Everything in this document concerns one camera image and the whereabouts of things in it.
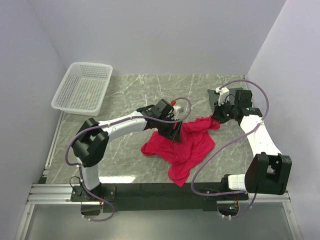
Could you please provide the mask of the crimson red t-shirt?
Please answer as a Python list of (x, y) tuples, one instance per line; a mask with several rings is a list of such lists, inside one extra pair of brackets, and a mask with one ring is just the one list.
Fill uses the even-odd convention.
[(155, 131), (140, 151), (145, 156), (156, 155), (169, 162), (169, 179), (182, 187), (191, 169), (200, 164), (216, 145), (209, 130), (219, 129), (220, 124), (211, 116), (197, 118), (182, 124), (180, 142), (169, 140)]

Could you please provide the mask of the white perforated plastic basket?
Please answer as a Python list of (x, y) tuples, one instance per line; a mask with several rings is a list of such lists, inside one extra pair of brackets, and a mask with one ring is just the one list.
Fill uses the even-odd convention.
[(67, 69), (51, 107), (68, 114), (98, 116), (113, 67), (108, 64), (74, 62)]

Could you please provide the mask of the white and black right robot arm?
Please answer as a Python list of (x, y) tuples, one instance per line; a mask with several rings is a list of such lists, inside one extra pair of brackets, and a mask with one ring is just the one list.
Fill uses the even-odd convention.
[(292, 160), (273, 143), (259, 108), (253, 107), (252, 92), (243, 88), (208, 91), (212, 119), (224, 124), (235, 120), (246, 134), (253, 160), (244, 174), (226, 175), (219, 187), (222, 198), (230, 200), (237, 191), (283, 195), (286, 191)]

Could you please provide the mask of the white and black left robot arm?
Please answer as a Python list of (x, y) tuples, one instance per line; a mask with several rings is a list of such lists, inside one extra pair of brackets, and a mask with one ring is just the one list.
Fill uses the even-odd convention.
[(140, 107), (131, 114), (113, 120), (96, 121), (89, 118), (81, 126), (71, 148), (80, 167), (82, 195), (88, 201), (103, 197), (98, 164), (103, 159), (111, 141), (149, 129), (156, 129), (160, 136), (178, 143), (182, 121), (178, 115), (184, 111), (180, 105), (161, 99), (157, 104)]

